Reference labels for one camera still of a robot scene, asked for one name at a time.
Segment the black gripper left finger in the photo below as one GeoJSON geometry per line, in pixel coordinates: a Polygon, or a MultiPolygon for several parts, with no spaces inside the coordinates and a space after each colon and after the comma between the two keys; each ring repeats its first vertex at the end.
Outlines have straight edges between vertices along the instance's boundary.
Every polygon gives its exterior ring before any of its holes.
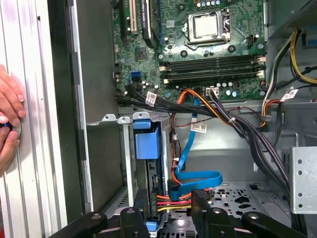
{"type": "Polygon", "coordinates": [[[125,207],[108,218],[106,214],[90,212],[57,231],[52,238],[148,238],[145,188],[137,191],[132,207],[125,207]]]}

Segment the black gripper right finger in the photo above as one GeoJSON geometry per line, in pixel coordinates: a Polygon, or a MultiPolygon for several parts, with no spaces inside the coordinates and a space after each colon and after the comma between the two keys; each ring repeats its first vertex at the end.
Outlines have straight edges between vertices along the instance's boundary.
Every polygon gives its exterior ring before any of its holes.
{"type": "Polygon", "coordinates": [[[241,219],[228,215],[227,211],[211,207],[207,192],[195,189],[191,192],[191,218],[200,238],[305,238],[306,235],[260,213],[247,212],[241,219]]]}

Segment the person's bare hand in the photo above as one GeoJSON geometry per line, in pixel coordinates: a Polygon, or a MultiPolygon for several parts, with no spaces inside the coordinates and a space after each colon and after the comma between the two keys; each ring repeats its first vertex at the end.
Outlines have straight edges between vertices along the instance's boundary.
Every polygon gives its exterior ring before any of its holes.
{"type": "MultiPolygon", "coordinates": [[[[21,125],[20,119],[26,117],[24,95],[13,76],[10,76],[4,65],[0,66],[0,122],[10,123],[13,127],[21,125]]],[[[20,140],[17,131],[8,126],[0,128],[0,175],[3,176],[12,162],[20,140]]]]}

